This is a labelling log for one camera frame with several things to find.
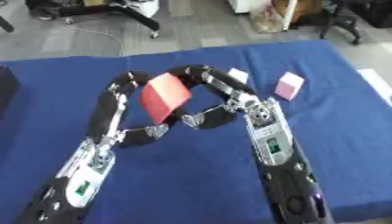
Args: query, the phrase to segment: blue fabric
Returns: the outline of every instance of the blue fabric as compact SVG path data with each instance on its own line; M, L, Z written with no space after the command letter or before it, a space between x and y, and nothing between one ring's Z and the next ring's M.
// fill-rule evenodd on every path
M335 219L392 215L391 108L327 42L4 64L21 88L0 121L2 224L11 223L72 155L84 138L97 95L114 76L129 69L157 75L185 64L246 71L261 97L272 94L286 71L305 77L293 101L277 99ZM192 92L190 111L220 102L203 87ZM137 98L125 124L151 123ZM158 142L115 152L115 167L87 223L256 224L271 219L241 117L212 130L179 123Z

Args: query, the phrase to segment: foam block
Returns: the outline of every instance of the foam block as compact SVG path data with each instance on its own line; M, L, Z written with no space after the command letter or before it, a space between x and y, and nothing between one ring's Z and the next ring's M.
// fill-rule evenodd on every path
M191 98L191 92L170 73L150 80L143 88L141 102L155 124L162 123L174 109Z
M304 79L294 73L287 72L277 83L275 93L290 101L296 97L299 89L304 84Z

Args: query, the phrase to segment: wire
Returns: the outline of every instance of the wire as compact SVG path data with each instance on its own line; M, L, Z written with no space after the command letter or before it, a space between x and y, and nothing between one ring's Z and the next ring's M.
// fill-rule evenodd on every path
M0 7L5 6L6 4L8 4L8 1L0 0Z
M76 31L90 32L90 33L95 33L95 34L101 34L101 35L105 35L105 36L107 36L107 37L112 38L112 39L115 40L115 42L117 42L118 45L119 45L118 56L120 56L120 57L123 56L123 43L122 43L118 38L116 38L115 36L113 36L113 35L111 35L111 34L108 34L108 33L106 33L106 32L85 30L85 29L73 27L73 26L71 26L71 25L66 25L66 27L67 27L67 28L70 28L70 29L73 29L73 30L76 30Z

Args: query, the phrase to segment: robotic arm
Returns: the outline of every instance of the robotic arm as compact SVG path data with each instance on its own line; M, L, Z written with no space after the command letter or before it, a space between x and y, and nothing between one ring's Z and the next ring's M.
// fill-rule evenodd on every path
M142 72L116 77L101 93L86 139L54 178L36 193L17 224L82 223L95 195L116 161L113 147L143 145L158 140L175 123L119 130L129 96L149 80Z
M178 119L194 129L205 130L232 122L239 113L244 115L259 178L276 223L334 223L310 163L277 101L259 99L252 88L210 66L182 66L168 72L188 88L205 85L223 103L196 115L179 108L158 126L119 130L130 94L149 78L141 72L115 78L98 99L86 139L37 192L15 223L82 223L116 161L113 147L156 141Z
M224 102L196 115L182 116L195 129L221 126L244 115L253 155L276 223L334 223L311 165L293 137L278 101L260 100L255 91L210 66L169 71L192 88L203 84Z

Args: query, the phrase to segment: gray carpet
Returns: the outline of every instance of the gray carpet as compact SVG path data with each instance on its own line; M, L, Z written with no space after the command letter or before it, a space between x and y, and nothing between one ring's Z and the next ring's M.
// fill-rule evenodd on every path
M31 19L24 0L10 0L0 8L0 15L16 28L13 33L0 30L0 60L165 53L202 46L317 39L319 35L315 27L256 34L248 16L235 15L226 0L161 0L160 11L155 16L162 25L157 39L149 39L148 29L121 15L75 18L73 27L109 33L122 42L122 47L110 37L68 28L62 19L50 22ZM352 37L337 28L331 30L328 39L356 68L373 68L392 84L392 29L378 30L363 20L358 27L363 37L359 46L349 44ZM392 223L392 220L370 223Z

